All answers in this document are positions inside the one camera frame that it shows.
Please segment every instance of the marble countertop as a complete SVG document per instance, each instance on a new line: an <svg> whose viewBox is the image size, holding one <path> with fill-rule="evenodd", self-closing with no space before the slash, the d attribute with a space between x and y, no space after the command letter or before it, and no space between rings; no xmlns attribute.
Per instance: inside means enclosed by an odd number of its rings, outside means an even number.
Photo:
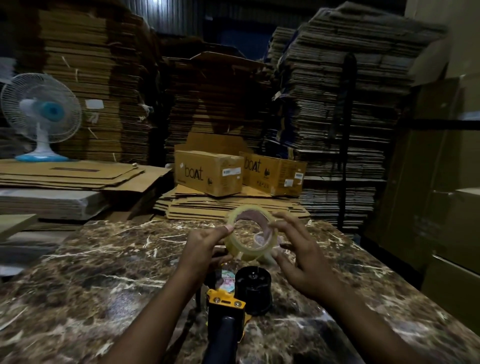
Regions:
<svg viewBox="0 0 480 364"><path fill-rule="evenodd" d="M95 221L52 255L0 285L0 363L95 363L173 273L191 228L218 221ZM480 363L480 338L362 250L332 225L308 229L341 279L434 363ZM245 224L239 235L257 232ZM228 265L232 271L241 262ZM362 363L347 337L315 302L296 292L277 266L274 306L245 327L237 361ZM206 313L194 299L180 318L165 363L200 363Z"/></svg>

